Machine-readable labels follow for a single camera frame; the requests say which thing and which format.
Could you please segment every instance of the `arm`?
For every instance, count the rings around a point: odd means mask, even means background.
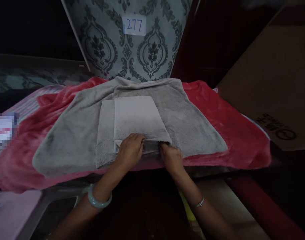
[[[130,134],[120,145],[118,156],[93,189],[98,202],[106,202],[112,190],[126,173],[140,160],[145,137]],[[80,239],[80,235],[102,209],[93,207],[86,195],[81,202],[65,217],[58,228],[51,233],[49,240]]]
[[[206,198],[203,205],[197,207],[203,199],[203,194],[184,169],[181,151],[167,144],[161,144],[160,153],[167,171],[187,199],[200,227],[218,240],[237,239],[229,223]]]

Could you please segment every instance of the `cardboard box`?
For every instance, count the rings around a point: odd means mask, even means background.
[[[304,150],[305,1],[285,6],[217,87],[282,150]]]

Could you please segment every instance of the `pink cloth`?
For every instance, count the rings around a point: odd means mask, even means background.
[[[32,166],[32,158],[60,114],[81,90],[94,87],[107,80],[91,78],[87,82],[68,86],[58,94],[37,98],[41,107],[22,121],[18,135],[0,154],[0,188],[17,193],[28,189],[45,189],[91,173],[102,174],[106,169],[78,172],[54,178],[45,178]],[[228,150],[209,155],[196,155],[184,159],[185,166],[229,166],[242,169],[266,167],[271,162],[270,141],[253,123],[219,97],[202,81],[183,83],[190,101],[206,116],[226,141]],[[160,161],[138,163],[132,170],[163,167]]]

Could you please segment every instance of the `floor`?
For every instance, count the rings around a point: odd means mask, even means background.
[[[227,219],[240,239],[270,240],[253,216],[222,179],[196,182],[205,197]]]

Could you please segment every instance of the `jade bangle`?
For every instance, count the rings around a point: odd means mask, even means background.
[[[89,199],[90,204],[92,206],[94,206],[95,208],[105,208],[105,207],[107,207],[110,204],[111,200],[112,200],[112,193],[111,193],[110,198],[109,198],[109,200],[107,202],[105,202],[105,203],[98,202],[95,199],[95,197],[93,196],[93,193],[92,193],[94,186],[95,185],[92,184],[90,186],[89,190],[88,190],[88,199]]]

